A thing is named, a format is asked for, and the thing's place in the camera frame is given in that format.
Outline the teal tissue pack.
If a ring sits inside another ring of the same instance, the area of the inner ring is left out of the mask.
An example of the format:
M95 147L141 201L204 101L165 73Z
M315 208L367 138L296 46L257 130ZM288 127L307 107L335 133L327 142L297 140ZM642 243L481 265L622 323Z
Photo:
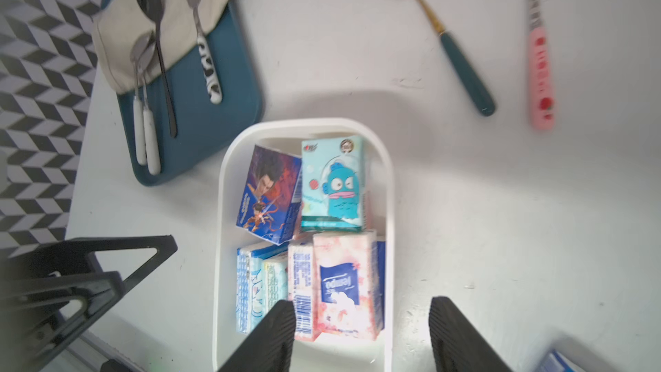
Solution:
M278 301L288 298L287 252L275 255L263 262L264 313L268 313Z
M301 143L301 231L366 229L364 139L359 135Z

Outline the white plastic storage box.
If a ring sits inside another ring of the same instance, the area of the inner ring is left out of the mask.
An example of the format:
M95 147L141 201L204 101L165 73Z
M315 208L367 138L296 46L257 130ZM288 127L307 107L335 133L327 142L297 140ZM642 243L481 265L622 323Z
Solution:
M329 334L316 341L294 343L293 371L390 371L394 365L394 289L396 199L394 164L381 138L369 127L346 118L313 118L262 122L248 127L230 144L220 167L217 243L213 292L213 369L220 367L243 343L236 330L237 250L258 238L236 226L239 195L256 145L292 154L301 142L361 135L372 172L371 202L377 231L387 242L385 328L374 342Z

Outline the cartoon dark blue tissue pack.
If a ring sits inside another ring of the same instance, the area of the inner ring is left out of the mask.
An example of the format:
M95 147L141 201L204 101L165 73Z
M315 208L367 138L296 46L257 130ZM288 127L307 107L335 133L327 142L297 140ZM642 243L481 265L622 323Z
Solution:
M236 226L275 245L294 237L301 209L302 159L255 146Z

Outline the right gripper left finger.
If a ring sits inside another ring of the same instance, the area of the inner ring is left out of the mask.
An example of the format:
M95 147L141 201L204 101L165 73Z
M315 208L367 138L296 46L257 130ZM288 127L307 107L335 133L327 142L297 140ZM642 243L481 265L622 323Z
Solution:
M296 317L292 301L278 301L219 372L287 372L294 347Z

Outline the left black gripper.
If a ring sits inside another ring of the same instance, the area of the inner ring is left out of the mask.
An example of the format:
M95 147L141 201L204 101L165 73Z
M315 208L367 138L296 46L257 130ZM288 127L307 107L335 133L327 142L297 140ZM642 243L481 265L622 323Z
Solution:
M171 235L77 238L1 266L1 370L40 371L178 250ZM124 278L98 255L152 251Z

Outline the pink tissue pack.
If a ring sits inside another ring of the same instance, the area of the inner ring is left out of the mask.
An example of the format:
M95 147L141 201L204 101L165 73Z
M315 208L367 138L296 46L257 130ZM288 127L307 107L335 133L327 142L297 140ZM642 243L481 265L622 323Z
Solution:
M294 305L294 338L313 342L317 326L316 260L311 237L289 243L287 249L288 298Z
M375 341L383 328L374 230L313 236L320 332Z

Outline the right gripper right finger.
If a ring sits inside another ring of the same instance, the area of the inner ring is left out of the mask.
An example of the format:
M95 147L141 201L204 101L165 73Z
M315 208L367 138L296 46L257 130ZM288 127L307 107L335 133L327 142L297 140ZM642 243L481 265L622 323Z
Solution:
M429 329L437 371L511 372L511 368L448 297L437 296L431 300Z

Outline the clear light blue tissue pack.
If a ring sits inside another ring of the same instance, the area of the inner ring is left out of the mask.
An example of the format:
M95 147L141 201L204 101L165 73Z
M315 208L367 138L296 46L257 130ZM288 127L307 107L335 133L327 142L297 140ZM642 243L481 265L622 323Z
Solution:
M266 315L263 262L287 250L268 241L237 250L237 331L249 334Z

